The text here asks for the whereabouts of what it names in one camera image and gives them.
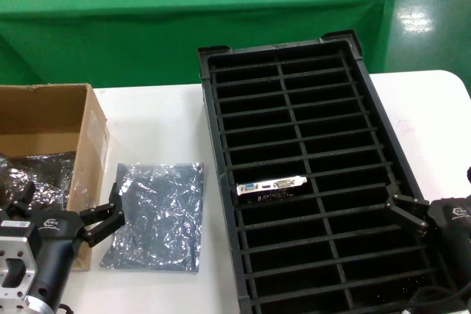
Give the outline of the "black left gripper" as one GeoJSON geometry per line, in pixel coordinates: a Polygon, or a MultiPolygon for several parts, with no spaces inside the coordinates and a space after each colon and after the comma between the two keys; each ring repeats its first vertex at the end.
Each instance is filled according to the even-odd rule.
{"type": "Polygon", "coordinates": [[[82,241],[93,248],[125,225],[116,182],[108,203],[79,215],[70,211],[31,214],[34,192],[35,183],[28,182],[1,208],[1,218],[6,218],[1,221],[2,309],[57,309],[82,241]],[[83,224],[93,228],[83,229],[83,224]]]}

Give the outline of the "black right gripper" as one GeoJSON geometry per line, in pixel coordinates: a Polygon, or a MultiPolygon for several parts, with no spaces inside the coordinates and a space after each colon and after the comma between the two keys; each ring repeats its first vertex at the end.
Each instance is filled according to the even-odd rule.
{"type": "Polygon", "coordinates": [[[470,266],[470,196],[439,199],[430,206],[426,200],[402,194],[393,194],[386,201],[387,216],[420,237],[428,230],[427,212],[449,261],[454,266],[470,266]]]}

